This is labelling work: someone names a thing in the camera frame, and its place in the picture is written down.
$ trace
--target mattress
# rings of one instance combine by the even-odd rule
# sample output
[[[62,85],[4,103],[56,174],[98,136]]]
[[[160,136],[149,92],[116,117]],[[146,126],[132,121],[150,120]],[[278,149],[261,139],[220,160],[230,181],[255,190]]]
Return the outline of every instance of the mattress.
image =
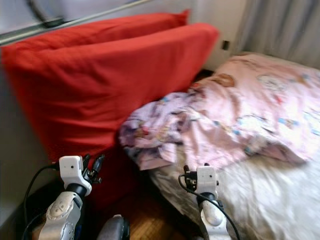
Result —
[[[275,63],[291,64],[274,59]],[[186,162],[177,147],[175,164],[149,170],[161,194],[183,215],[200,222],[194,197],[178,183]],[[313,160],[292,164],[262,155],[217,172],[219,199],[244,240],[320,239],[320,150]],[[227,226],[233,236],[230,225]]]

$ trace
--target pink bedding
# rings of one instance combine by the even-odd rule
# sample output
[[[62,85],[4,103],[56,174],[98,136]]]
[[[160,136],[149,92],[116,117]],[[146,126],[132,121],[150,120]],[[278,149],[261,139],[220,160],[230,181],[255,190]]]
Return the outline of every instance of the pink bedding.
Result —
[[[229,75],[234,86],[218,84]],[[262,154],[310,160],[320,143],[320,71],[250,54],[235,56],[188,93],[171,93],[136,110],[120,142],[141,170],[178,161],[217,169]]]

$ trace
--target pink blanket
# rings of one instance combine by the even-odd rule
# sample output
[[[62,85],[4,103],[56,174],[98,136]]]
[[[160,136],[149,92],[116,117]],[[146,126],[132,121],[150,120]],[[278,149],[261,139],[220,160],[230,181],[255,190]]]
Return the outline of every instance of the pink blanket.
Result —
[[[234,86],[218,84],[221,74]],[[176,161],[220,169],[257,153],[312,159],[320,143],[320,71],[250,54],[230,58],[214,76],[145,105],[123,124],[120,142],[141,170]]]

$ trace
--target bed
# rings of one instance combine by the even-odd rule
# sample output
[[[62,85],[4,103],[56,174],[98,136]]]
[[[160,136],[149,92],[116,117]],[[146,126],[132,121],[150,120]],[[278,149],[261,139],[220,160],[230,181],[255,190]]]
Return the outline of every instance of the bed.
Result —
[[[248,79],[258,79],[260,86],[264,88],[263,92],[268,92],[265,105],[258,108],[254,108],[255,105],[253,105],[250,108],[254,114],[264,114],[262,118],[258,117],[259,120],[250,120],[250,129],[254,128],[252,132],[258,133],[258,136],[253,136],[252,132],[249,134],[246,131],[248,129],[230,127],[231,124],[222,125],[222,120],[217,123],[217,115],[213,116],[213,113],[208,110],[208,106],[202,107],[203,102],[195,105],[193,102],[195,95],[193,95],[192,101],[183,95],[190,96],[196,90],[198,94],[202,93],[202,95],[200,94],[202,99],[208,98],[206,96],[208,92],[199,91],[199,88],[207,90],[208,84],[212,85],[214,82],[212,85],[214,88],[223,89],[222,86],[219,86],[224,84],[223,81],[217,80],[217,76],[221,74],[227,74],[230,76],[230,81],[235,81],[234,85],[227,86],[231,87],[229,88],[231,90],[228,91],[231,91],[233,95],[234,89],[240,89],[243,84],[239,81],[247,81]],[[166,96],[156,105],[150,103],[135,111],[121,128],[120,142],[141,170],[148,169],[150,178],[159,188],[161,194],[181,214],[186,215],[195,223],[199,223],[198,207],[192,196],[179,186],[178,176],[183,173],[185,164],[191,165],[191,168],[195,169],[200,164],[211,161],[211,155],[216,156],[212,152],[214,148],[217,148],[215,143],[212,143],[213,148],[206,150],[196,142],[201,138],[199,136],[204,130],[210,134],[217,132],[211,132],[204,127],[207,125],[202,124],[200,127],[197,126],[201,130],[196,131],[197,127],[194,127],[191,131],[192,134],[189,131],[188,136],[171,131],[166,140],[163,135],[164,129],[161,128],[160,133],[162,134],[156,133],[155,136],[160,139],[162,145],[157,145],[151,137],[162,116],[167,116],[168,113],[172,114],[173,109],[177,107],[180,110],[182,108],[185,110],[192,106],[192,111],[196,109],[197,113],[205,115],[212,121],[213,126],[218,125],[220,130],[223,129],[222,133],[217,134],[216,142],[222,139],[220,136],[223,135],[221,134],[228,133],[228,136],[232,134],[230,139],[223,141],[226,146],[234,145],[235,147],[231,150],[236,154],[230,154],[231,156],[225,157],[224,160],[221,160],[221,157],[216,157],[210,164],[217,169],[217,178],[220,182],[217,189],[219,199],[224,203],[226,212],[237,223],[243,239],[318,240],[320,239],[319,87],[319,70],[258,54],[235,56],[222,65],[213,77],[192,86],[189,93],[181,93],[182,95],[172,93],[173,95]],[[165,110],[161,108],[161,112],[156,113],[157,118],[150,117],[149,113],[154,115],[159,111],[159,105],[165,105],[170,101],[174,104],[168,104],[170,107]],[[227,101],[224,103],[225,105],[234,99],[229,95]],[[241,111],[243,111],[243,107],[237,105],[236,112]],[[174,114],[178,116],[180,112],[175,111]],[[171,126],[177,128],[177,125],[181,124],[181,119],[184,121],[188,119],[189,125],[195,124],[192,119],[194,116],[183,115],[176,122],[170,118],[169,122],[173,121],[174,123],[167,126],[166,130]],[[267,118],[274,119],[275,117],[277,123],[272,122],[266,126],[263,122]],[[233,116],[232,119],[239,122],[238,115]],[[221,151],[225,156],[229,153],[230,148],[224,148],[225,151]],[[208,151],[208,154],[201,153],[200,158],[204,158],[203,161],[199,161],[197,158],[200,150],[201,152]],[[232,234],[231,226],[228,226],[228,229]]]

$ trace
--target black wire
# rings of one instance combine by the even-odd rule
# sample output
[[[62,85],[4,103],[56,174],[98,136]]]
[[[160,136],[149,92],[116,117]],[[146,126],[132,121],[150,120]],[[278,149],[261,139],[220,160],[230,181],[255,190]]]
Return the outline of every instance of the black wire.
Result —
[[[27,227],[28,225],[28,215],[27,215],[27,198],[29,196],[29,193],[30,193],[30,190],[31,190],[31,187],[32,185],[34,184],[36,178],[38,177],[38,175],[45,169],[56,169],[57,165],[56,164],[52,164],[52,165],[49,165],[49,166],[44,166],[42,168],[40,168],[36,174],[33,176],[26,192],[25,192],[25,195],[24,195],[24,199],[23,199],[23,214],[24,214],[24,226]]]
[[[212,201],[211,199],[209,199],[209,198],[207,198],[206,196],[203,196],[203,195],[201,195],[201,194],[199,194],[199,193],[197,193],[197,192],[195,192],[195,191],[192,191],[192,190],[188,189],[187,187],[185,187],[185,186],[182,184],[182,181],[181,181],[181,178],[182,178],[182,177],[185,177],[185,175],[184,175],[184,174],[181,174],[181,175],[179,175],[179,177],[178,177],[178,181],[179,181],[180,186],[181,186],[184,190],[186,190],[188,193],[193,194],[193,195],[196,195],[197,197],[202,198],[202,199],[204,199],[204,200],[212,203],[214,206],[216,206],[216,207],[223,213],[223,215],[225,215],[225,217],[226,217],[226,218],[228,219],[228,221],[230,222],[230,224],[231,224],[231,226],[232,226],[232,228],[233,228],[233,230],[234,230],[234,232],[235,232],[236,239],[237,239],[237,240],[242,240],[241,237],[240,237],[240,234],[239,234],[239,232],[238,232],[238,229],[237,229],[236,225],[234,224],[234,222],[232,221],[232,219],[229,217],[229,215],[228,215],[218,204],[216,204],[216,203],[215,203],[214,201]]]
[[[39,213],[37,216],[35,216],[35,217],[28,223],[28,225],[25,226],[25,229],[24,229],[24,231],[23,231],[21,240],[25,240],[25,235],[27,234],[28,229],[30,228],[31,224],[33,224],[35,220],[37,220],[39,217],[41,217],[42,215],[44,215],[46,212],[47,212],[47,209],[46,209],[45,211]]]
[[[53,21],[48,21],[36,6],[34,0],[26,0],[26,4],[30,7],[33,15],[42,23],[45,28],[54,28],[66,23],[63,17]]]

